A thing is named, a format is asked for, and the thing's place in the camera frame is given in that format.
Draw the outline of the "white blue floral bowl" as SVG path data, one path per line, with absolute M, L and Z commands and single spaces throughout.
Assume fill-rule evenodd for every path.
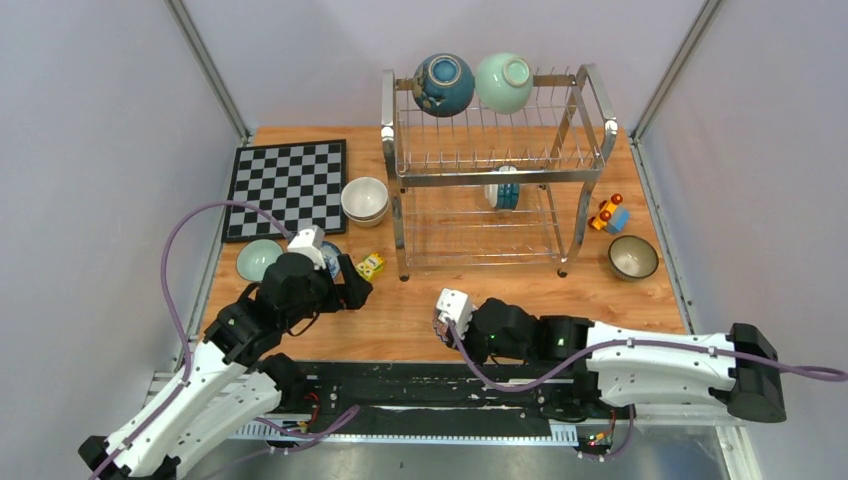
M 341 272 L 339 263 L 341 250 L 332 242 L 324 240 L 321 245 L 321 253 L 330 275 L 336 278 Z

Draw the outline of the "pale green striped bowl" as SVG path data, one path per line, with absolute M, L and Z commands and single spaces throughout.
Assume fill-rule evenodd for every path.
M 236 270 L 248 282 L 260 282 L 267 268 L 284 253 L 282 246 L 274 240 L 258 239 L 249 242 L 239 253 Z

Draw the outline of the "cream bowl green leaf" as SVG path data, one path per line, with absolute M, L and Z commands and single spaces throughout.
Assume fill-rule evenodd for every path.
M 379 225 L 385 218 L 387 211 L 384 210 L 378 214 L 369 217 L 357 217 L 349 215 L 348 219 L 356 226 L 361 228 L 371 228 Z

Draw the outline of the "plain cream bowl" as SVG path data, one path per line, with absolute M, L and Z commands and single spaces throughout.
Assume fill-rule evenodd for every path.
M 360 177 L 348 182 L 341 192 L 343 212 L 355 220 L 371 220 L 388 208 L 387 186 L 374 177 Z

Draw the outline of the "dark patterned rim bowl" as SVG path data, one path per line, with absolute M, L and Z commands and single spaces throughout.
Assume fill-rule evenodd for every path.
M 616 237 L 607 249 L 607 259 L 614 276 L 623 281 L 640 281 L 654 275 L 660 266 L 656 248 L 635 235 Z

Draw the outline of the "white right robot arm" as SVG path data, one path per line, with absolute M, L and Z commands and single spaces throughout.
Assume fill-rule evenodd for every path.
M 477 371 L 491 355 L 536 363 L 533 390 L 560 374 L 573 378 L 571 403 L 584 417 L 631 405 L 722 406 L 747 421 L 786 420 L 775 347 L 754 325 L 727 333 L 638 331 L 568 315 L 535 317 L 495 298 L 479 308 L 451 297 L 435 313 L 438 336 Z

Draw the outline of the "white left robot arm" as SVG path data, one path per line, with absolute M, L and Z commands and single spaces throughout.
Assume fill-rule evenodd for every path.
M 275 409 L 298 411 L 307 377 L 275 353 L 301 321 L 362 308 L 372 284 L 350 257 L 337 257 L 343 280 L 301 253 L 281 254 L 259 282 L 221 309 L 192 357 L 135 417 L 78 453 L 94 479 L 178 479 L 233 430 Z

